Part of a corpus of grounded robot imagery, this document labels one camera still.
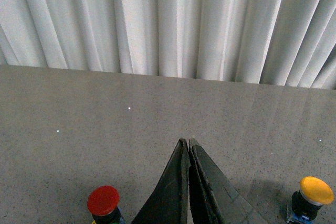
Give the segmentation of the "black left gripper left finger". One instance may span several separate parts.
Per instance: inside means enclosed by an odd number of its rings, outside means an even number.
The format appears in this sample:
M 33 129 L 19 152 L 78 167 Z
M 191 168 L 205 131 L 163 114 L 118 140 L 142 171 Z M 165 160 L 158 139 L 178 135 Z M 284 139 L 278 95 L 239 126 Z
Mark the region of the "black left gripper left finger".
M 181 138 L 154 191 L 132 223 L 187 223 L 189 168 L 187 142 Z

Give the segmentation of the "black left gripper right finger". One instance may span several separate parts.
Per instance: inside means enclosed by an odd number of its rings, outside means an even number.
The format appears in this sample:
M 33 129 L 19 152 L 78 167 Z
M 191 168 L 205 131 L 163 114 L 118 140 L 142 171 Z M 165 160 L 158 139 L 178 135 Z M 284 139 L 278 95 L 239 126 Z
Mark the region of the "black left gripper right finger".
M 194 223 L 263 223 L 194 138 L 189 140 L 190 207 Z

